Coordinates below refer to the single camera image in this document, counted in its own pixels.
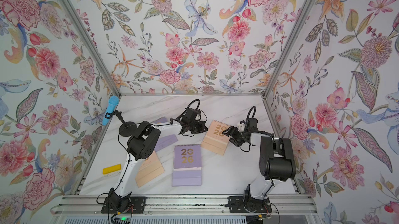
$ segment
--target orange lily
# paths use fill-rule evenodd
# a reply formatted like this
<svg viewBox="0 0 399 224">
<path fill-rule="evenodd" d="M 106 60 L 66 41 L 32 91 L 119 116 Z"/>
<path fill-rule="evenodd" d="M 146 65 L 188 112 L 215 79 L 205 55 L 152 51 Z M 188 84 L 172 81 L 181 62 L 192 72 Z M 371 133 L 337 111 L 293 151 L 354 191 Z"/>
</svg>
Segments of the orange lily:
<svg viewBox="0 0 399 224">
<path fill-rule="evenodd" d="M 288 74 L 287 72 L 283 72 L 283 73 L 280 74 L 280 76 L 284 75 L 284 78 L 285 78 L 285 80 L 282 82 L 282 83 L 285 83 L 285 84 L 283 84 L 282 86 L 280 86 L 280 88 L 286 86 L 286 85 L 288 84 L 288 82 L 290 82 L 290 84 L 291 84 L 291 91 L 292 91 L 292 93 L 294 93 L 294 90 L 293 90 L 293 88 L 292 88 L 292 81 L 295 81 L 295 82 L 296 82 L 296 80 L 295 80 L 292 76 L 293 76 L 294 73 L 297 71 L 297 68 L 298 68 L 298 66 L 299 66 L 299 63 L 300 63 L 300 62 L 298 62 L 297 67 L 295 68 L 295 70 L 294 70 L 293 72 L 291 72 L 291 74 Z"/>
<path fill-rule="evenodd" d="M 115 65 L 114 71 L 117 69 L 117 66 L 119 66 L 119 68 L 125 67 L 125 70 L 122 72 L 122 74 L 124 74 L 124 72 L 127 71 L 127 72 L 126 72 L 126 76 L 125 76 L 125 77 L 127 77 L 127 75 L 129 74 L 129 66 L 128 66 L 128 65 L 135 66 L 135 67 L 138 67 L 138 68 L 142 68 L 142 67 L 140 67 L 140 66 L 137 66 L 137 65 L 134 65 L 134 64 L 131 63 L 131 62 L 134 61 L 135 59 L 126 60 L 126 56 L 125 56 L 125 54 L 124 54 L 122 48 L 121 48 L 121 51 L 122 51 L 123 61 L 122 61 L 122 62 L 119 62 L 119 63 L 117 63 L 117 64 Z"/>
</svg>

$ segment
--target red berry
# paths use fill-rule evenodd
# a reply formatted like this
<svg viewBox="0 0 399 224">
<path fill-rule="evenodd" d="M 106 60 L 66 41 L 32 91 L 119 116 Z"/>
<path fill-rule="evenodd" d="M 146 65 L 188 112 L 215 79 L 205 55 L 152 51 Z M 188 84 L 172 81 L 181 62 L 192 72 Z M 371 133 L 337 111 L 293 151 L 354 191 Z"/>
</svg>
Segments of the red berry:
<svg viewBox="0 0 399 224">
<path fill-rule="evenodd" d="M 27 54 L 28 54 L 29 56 L 33 57 L 33 56 L 36 55 L 36 52 L 37 52 L 36 48 L 32 47 L 32 48 L 29 48 L 29 49 L 28 49 Z"/>
<path fill-rule="evenodd" d="M 384 209 L 385 209 L 385 211 L 387 211 L 389 213 L 393 212 L 393 209 L 390 206 L 385 205 Z"/>
</svg>

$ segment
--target flower stem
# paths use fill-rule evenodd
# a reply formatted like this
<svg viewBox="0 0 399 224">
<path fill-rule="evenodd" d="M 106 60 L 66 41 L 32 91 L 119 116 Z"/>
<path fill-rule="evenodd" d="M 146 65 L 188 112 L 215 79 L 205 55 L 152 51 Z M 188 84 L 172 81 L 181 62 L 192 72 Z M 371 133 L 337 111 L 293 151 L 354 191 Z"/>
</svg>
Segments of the flower stem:
<svg viewBox="0 0 399 224">
<path fill-rule="evenodd" d="M 320 179 L 322 176 L 324 176 L 327 173 L 333 172 L 334 170 L 331 168 L 326 169 L 325 171 L 323 171 L 319 176 L 317 176 L 317 179 Z"/>
<path fill-rule="evenodd" d="M 77 138 L 77 137 L 75 137 L 74 135 L 72 135 L 71 133 L 69 133 L 66 129 L 65 129 L 65 127 L 64 128 L 62 128 L 62 130 L 65 132 L 65 133 L 67 133 L 68 135 L 70 135 L 71 137 L 73 137 L 73 138 Z"/>
<path fill-rule="evenodd" d="M 381 106 L 378 106 L 377 108 L 374 108 L 371 112 L 369 112 L 369 114 L 372 114 L 372 113 L 374 113 L 374 112 L 376 112 L 376 111 L 378 111 L 378 110 L 381 110 L 381 109 L 383 109 L 383 108 L 388 108 L 388 105 L 381 105 Z M 362 119 L 357 120 L 354 124 L 352 124 L 351 127 L 355 126 L 356 124 L 360 123 L 361 121 L 362 121 Z"/>
</svg>

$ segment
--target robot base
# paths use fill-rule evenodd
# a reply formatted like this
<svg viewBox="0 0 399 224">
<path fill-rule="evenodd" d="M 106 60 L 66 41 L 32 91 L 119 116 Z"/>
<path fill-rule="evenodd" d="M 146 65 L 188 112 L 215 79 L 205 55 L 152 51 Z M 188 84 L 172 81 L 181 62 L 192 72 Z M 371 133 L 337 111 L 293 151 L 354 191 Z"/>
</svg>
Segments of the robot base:
<svg viewBox="0 0 399 224">
<path fill-rule="evenodd" d="M 144 213 L 144 208 L 146 206 L 146 197 L 130 197 L 130 202 L 134 205 L 132 210 L 129 210 L 127 213 L 133 214 L 142 214 Z M 102 205 L 101 213 L 102 214 L 116 214 L 117 208 L 112 205 L 111 201 L 108 202 L 108 197 L 105 198 L 104 204 Z"/>
</svg>

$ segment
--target blue flower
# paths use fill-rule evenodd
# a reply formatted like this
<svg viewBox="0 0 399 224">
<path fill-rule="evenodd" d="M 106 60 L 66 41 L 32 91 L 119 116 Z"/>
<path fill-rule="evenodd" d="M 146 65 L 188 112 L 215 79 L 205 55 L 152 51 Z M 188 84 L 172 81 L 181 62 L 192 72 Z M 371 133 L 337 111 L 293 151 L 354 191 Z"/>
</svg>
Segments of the blue flower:
<svg viewBox="0 0 399 224">
<path fill-rule="evenodd" d="M 190 78 L 190 74 L 189 74 L 188 72 L 183 72 L 183 73 L 180 75 L 180 78 L 181 78 L 181 79 L 189 79 L 189 78 Z"/>
<path fill-rule="evenodd" d="M 0 18 L 0 35 L 3 36 L 4 33 L 9 34 L 8 32 L 8 24 L 6 22 L 4 22 L 1 18 Z"/>
<path fill-rule="evenodd" d="M 47 160 L 49 160 L 48 165 L 50 165 L 50 169 L 54 171 L 57 168 L 60 156 L 58 156 L 57 154 L 51 154 L 50 157 L 47 158 Z"/>
</svg>

